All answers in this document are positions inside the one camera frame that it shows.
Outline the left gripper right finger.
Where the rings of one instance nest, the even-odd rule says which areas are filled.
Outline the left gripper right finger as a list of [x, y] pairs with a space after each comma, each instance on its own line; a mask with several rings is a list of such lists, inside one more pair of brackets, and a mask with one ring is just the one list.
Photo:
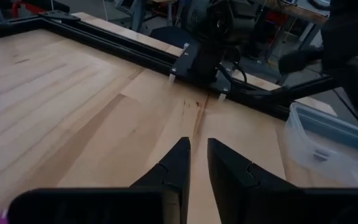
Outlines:
[[272, 223], [280, 200], [269, 194], [297, 189], [215, 138], [208, 139], [208, 169], [222, 223]]

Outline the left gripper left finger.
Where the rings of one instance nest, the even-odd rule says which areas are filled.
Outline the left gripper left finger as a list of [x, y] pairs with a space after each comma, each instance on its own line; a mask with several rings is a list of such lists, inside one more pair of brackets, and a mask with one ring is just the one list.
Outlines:
[[156, 165], [131, 187], [154, 193], [140, 204], [141, 223], [186, 224], [190, 189], [191, 144], [182, 137]]

